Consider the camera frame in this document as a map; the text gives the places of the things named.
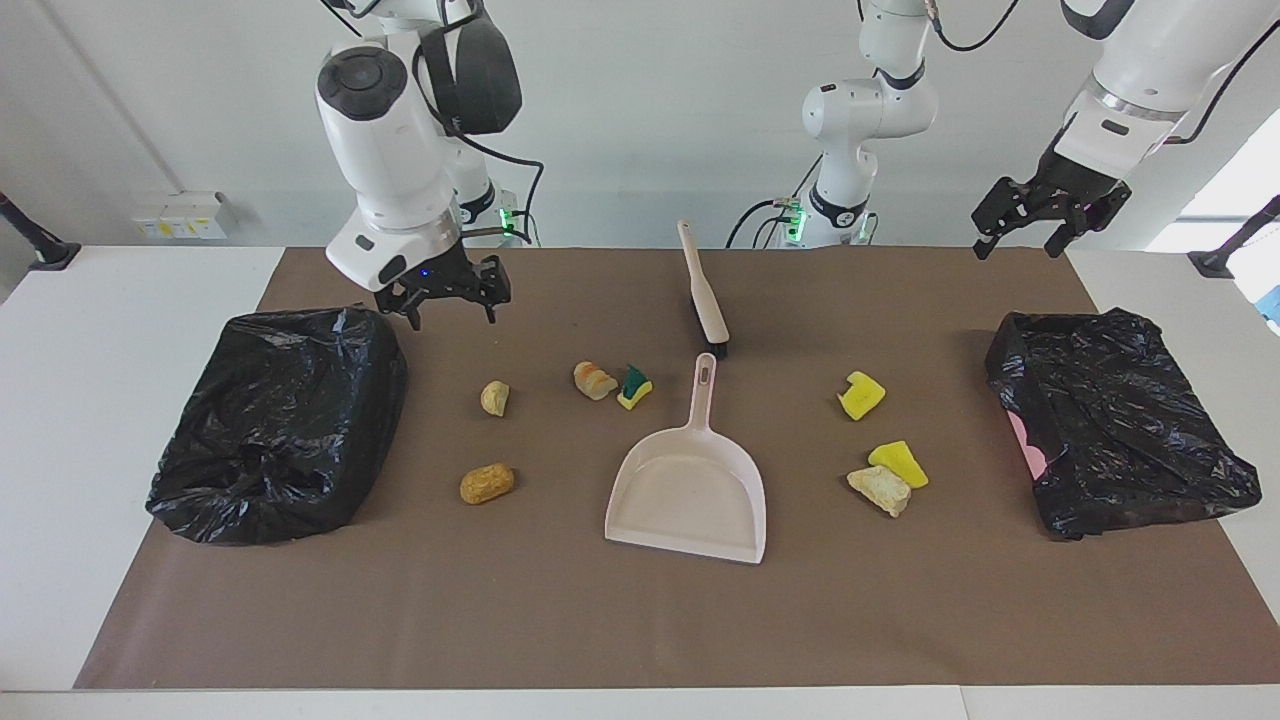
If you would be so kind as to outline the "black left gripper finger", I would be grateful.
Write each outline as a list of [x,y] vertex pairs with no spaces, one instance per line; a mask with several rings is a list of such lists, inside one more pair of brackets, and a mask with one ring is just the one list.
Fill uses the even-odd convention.
[[1082,201],[1066,195],[1055,199],[1050,204],[1050,219],[1060,220],[1060,225],[1044,242],[1047,255],[1060,258],[1082,236],[1105,231],[1130,196],[1130,186],[1120,182],[1108,193],[1092,201]]
[[973,224],[978,238],[973,251],[978,259],[987,259],[1006,234],[1038,222],[1028,200],[1033,187],[1012,178],[1000,178],[973,211]]

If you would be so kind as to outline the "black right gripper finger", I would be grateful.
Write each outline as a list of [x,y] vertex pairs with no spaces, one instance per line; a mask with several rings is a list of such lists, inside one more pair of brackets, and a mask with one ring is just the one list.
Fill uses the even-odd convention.
[[497,309],[512,301],[512,287],[499,258],[484,258],[471,265],[475,283],[471,301],[484,307],[489,323],[497,323]]
[[420,305],[430,293],[417,281],[394,281],[378,291],[378,310],[384,315],[404,318],[412,329],[421,329]]

